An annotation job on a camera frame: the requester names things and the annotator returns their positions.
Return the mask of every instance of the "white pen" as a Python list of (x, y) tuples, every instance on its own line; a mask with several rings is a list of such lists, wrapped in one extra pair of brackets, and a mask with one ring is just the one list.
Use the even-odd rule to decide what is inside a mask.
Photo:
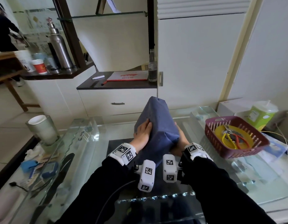
[(101, 75), (101, 76), (94, 77), (92, 79), (101, 79), (101, 78), (104, 78), (104, 77), (105, 77), (104, 75)]

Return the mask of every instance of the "sneaker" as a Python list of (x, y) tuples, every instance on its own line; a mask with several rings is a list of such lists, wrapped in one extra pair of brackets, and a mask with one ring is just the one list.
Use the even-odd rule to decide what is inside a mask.
[(23, 80), (20, 79), (19, 82), (15, 82), (17, 87), (23, 86), (25, 84), (25, 82)]

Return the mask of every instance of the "dark countertop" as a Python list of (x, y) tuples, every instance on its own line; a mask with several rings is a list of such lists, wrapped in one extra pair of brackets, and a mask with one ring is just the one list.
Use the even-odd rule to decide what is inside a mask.
[(73, 79), (74, 77), (81, 74), (83, 71), (92, 66), (94, 66), (93, 62), (89, 63), (84, 68), (73, 68), (69, 70), (62, 69), (58, 71), (48, 70), (48, 73), (43, 75), (38, 74), (36, 71), (34, 72), (23, 71), (21, 73), (21, 77), (24, 80)]
[[(96, 72), (94, 75), (92, 75), (90, 78), (88, 78), (85, 82), (83, 82), (81, 85), (79, 85), (76, 89), (77, 90), (110, 90), (110, 89), (156, 89), (157, 88), (157, 82), (149, 82), (146, 81), (117, 81), (117, 82), (107, 82), (104, 85), (101, 85), (104, 83), (111, 75), (113, 74), (113, 71), (109, 72)], [(101, 79), (92, 79), (97, 76), (104, 75), (104, 78)]]

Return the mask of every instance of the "green container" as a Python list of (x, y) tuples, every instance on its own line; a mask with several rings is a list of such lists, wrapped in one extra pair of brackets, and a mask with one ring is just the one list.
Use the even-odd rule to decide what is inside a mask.
[(278, 107), (270, 101), (257, 101), (250, 110), (247, 122), (261, 131), (278, 111)]

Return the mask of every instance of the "door handle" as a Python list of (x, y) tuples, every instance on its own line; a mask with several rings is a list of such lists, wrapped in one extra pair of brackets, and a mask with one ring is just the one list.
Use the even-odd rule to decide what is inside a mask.
[(111, 103), (112, 105), (125, 105), (125, 103)]
[(164, 72), (163, 71), (159, 72), (159, 77), (160, 77), (159, 86), (163, 86), (164, 85)]

